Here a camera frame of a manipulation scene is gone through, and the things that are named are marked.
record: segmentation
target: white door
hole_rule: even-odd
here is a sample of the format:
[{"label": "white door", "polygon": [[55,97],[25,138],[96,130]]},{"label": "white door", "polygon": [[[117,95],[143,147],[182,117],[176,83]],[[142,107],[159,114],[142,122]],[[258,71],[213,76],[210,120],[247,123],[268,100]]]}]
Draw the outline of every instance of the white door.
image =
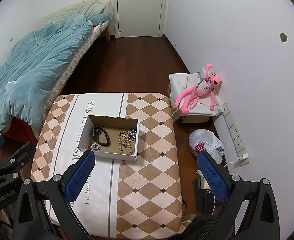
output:
[{"label": "white door", "polygon": [[162,0],[118,0],[119,37],[158,36]]}]

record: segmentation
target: pink stuffed animal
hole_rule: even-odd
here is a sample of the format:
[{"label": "pink stuffed animal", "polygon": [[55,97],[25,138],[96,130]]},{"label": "pink stuffed animal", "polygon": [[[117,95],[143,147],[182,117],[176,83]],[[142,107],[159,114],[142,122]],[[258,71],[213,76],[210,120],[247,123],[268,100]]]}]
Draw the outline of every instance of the pink stuffed animal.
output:
[{"label": "pink stuffed animal", "polygon": [[217,76],[214,71],[211,73],[210,77],[208,77],[208,71],[211,67],[212,67],[212,64],[207,64],[205,82],[201,82],[199,87],[197,87],[197,85],[195,85],[189,89],[186,89],[178,96],[177,100],[175,101],[175,104],[179,107],[181,100],[186,95],[190,95],[194,91],[194,89],[197,87],[194,94],[185,99],[183,106],[181,107],[181,111],[183,114],[187,114],[189,112],[188,105],[192,100],[194,100],[194,102],[190,106],[190,109],[193,109],[196,106],[196,104],[199,100],[199,97],[201,97],[202,95],[206,94],[209,91],[211,93],[211,104],[210,104],[209,108],[211,111],[215,110],[215,106],[214,106],[214,91],[215,91],[215,89],[214,89],[214,87],[217,87],[219,84],[221,84],[222,79],[219,76]]}]

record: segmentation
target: white plastic bag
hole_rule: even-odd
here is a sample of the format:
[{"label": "white plastic bag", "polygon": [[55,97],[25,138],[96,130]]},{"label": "white plastic bag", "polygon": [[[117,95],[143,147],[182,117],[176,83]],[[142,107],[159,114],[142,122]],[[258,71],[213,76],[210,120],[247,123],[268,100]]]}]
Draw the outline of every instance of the white plastic bag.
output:
[{"label": "white plastic bag", "polygon": [[192,132],[189,136],[189,148],[196,158],[198,153],[206,150],[218,164],[223,161],[224,145],[208,130],[199,129]]}]

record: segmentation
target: red fabric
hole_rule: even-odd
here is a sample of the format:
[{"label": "red fabric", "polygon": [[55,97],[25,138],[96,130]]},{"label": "red fabric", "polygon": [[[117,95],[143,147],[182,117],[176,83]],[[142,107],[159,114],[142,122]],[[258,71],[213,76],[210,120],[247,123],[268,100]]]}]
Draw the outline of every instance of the red fabric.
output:
[{"label": "red fabric", "polygon": [[34,136],[34,133],[32,132],[31,126],[25,121],[22,121],[16,117],[12,119],[9,131],[3,134],[3,136],[23,143],[33,142],[37,144],[38,142]]}]

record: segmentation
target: wooden bed leg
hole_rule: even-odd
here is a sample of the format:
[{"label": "wooden bed leg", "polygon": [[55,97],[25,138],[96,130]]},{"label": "wooden bed leg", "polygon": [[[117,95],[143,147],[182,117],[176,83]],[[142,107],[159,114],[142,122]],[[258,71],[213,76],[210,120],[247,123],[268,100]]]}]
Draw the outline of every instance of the wooden bed leg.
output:
[{"label": "wooden bed leg", "polygon": [[107,28],[105,29],[105,35],[106,35],[106,41],[110,41],[109,24],[107,25]]}]

